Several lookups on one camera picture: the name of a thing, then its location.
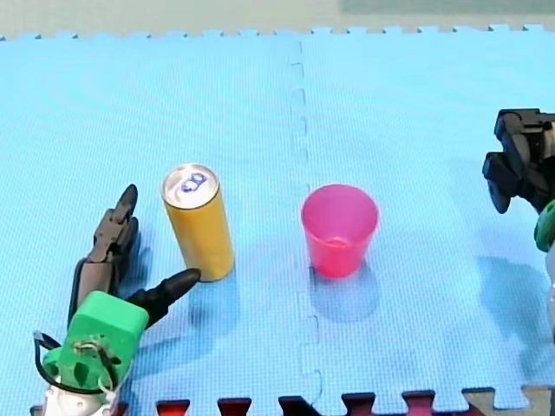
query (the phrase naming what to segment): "foam mat tile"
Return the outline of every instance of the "foam mat tile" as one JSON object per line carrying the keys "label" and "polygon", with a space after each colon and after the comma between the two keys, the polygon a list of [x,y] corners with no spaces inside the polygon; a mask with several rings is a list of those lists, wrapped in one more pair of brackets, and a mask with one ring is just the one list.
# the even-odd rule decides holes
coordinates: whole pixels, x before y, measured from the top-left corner
{"label": "foam mat tile", "polygon": [[3,378],[3,411],[40,404],[33,331],[63,339],[75,264],[127,184],[139,189],[142,244],[124,292],[183,267],[160,184],[187,161],[220,176],[236,266],[145,333],[122,391],[126,415],[153,416],[168,400],[190,400],[192,416],[218,414],[226,398],[251,398],[257,415],[279,414],[282,395],[313,401],[319,379],[301,372],[296,303],[308,290],[305,189],[290,155],[298,40],[100,34],[2,45],[0,318],[10,341],[0,371],[20,380]]}
{"label": "foam mat tile", "polygon": [[[182,268],[160,182],[186,161],[219,174],[237,263],[145,334],[126,416],[233,398],[277,415],[281,396],[344,414],[348,393],[406,413],[403,394],[430,391],[456,412],[478,388],[517,408],[522,387],[555,385],[537,216],[497,214],[481,176],[499,109],[555,111],[554,34],[530,28],[2,42],[0,373],[26,386],[3,378],[5,412],[40,402],[32,333],[63,338],[75,264],[128,183],[142,244],[124,291]],[[298,220],[329,182],[381,209],[363,266],[335,283],[310,271]]]}
{"label": "foam mat tile", "polygon": [[555,34],[387,32],[303,41],[308,187],[358,185],[381,211],[355,276],[310,280],[315,408],[344,414],[342,394],[368,392],[374,413],[405,413],[404,393],[431,390],[434,410],[465,411],[479,387],[526,406],[523,386],[555,383],[549,278],[537,214],[497,214],[481,166],[501,108],[555,111],[555,60],[537,58]]}

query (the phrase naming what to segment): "plastic cup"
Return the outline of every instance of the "plastic cup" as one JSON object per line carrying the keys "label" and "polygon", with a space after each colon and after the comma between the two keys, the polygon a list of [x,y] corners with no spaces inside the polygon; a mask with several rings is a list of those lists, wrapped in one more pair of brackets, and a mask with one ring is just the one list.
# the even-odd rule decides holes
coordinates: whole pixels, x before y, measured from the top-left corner
{"label": "plastic cup", "polygon": [[361,265],[378,208],[354,186],[326,185],[304,201],[301,221],[312,267],[326,277],[345,277]]}

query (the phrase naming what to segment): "green robot part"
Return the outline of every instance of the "green robot part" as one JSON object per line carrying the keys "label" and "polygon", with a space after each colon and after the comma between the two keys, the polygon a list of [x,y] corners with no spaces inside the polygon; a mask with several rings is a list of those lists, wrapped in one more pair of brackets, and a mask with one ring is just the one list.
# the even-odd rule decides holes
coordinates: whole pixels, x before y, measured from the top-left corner
{"label": "green robot part", "polygon": [[547,204],[539,214],[536,228],[534,229],[534,240],[536,246],[543,252],[549,251],[555,239],[555,199]]}
{"label": "green robot part", "polygon": [[45,354],[44,370],[66,387],[114,391],[125,378],[148,320],[143,308],[91,292],[73,316],[63,345]]}

